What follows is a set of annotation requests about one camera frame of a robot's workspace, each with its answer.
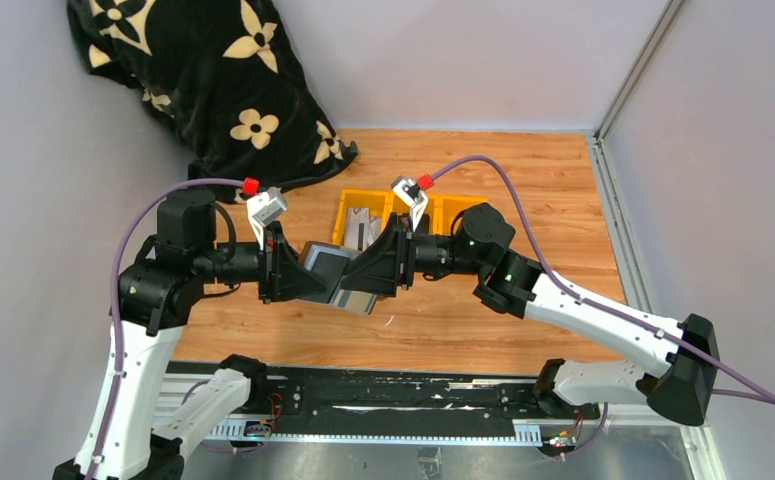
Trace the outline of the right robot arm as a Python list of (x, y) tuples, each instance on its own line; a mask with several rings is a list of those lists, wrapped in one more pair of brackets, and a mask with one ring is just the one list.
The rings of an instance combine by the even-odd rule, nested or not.
[(451, 274), (476, 277), (473, 294), (490, 310), (556, 326), (621, 355), (618, 362), (547, 361), (534, 403), (547, 417), (586, 404), (646, 405), (678, 424), (706, 420), (719, 356), (713, 323), (697, 314), (662, 317), (597, 296), (511, 250), (515, 235), (487, 203), (459, 215), (454, 234), (415, 233), (406, 215), (345, 268), (340, 285), (381, 297)]

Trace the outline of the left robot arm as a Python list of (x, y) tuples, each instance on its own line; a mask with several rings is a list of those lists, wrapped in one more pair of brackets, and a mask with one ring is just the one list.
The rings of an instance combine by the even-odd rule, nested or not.
[(209, 284), (253, 283), (261, 301), (285, 302), (326, 289), (299, 262), (280, 225), (287, 203), (280, 189), (243, 184), (252, 242), (219, 242), (227, 211), (215, 199), (217, 181), (176, 185), (154, 200), (149, 236), (130, 265), (119, 245), (110, 280), (111, 344), (95, 414), (79, 452), (58, 465), (57, 479), (178, 479), (187, 459), (230, 413), (259, 415), (259, 441), (293, 409), (292, 396), (273, 385), (266, 366), (231, 355), (210, 379), (191, 388), (164, 419), (158, 396), (172, 354), (194, 306)]

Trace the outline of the brown leather card holder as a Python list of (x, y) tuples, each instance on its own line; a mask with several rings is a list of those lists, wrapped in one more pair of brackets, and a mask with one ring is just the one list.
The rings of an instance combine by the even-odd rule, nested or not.
[(340, 283), (344, 270), (360, 255), (360, 251), (323, 242), (307, 242), (299, 264), (326, 284), (322, 293), (311, 293), (300, 301), (327, 305), (357, 315), (369, 315), (376, 304), (374, 294), (344, 289)]

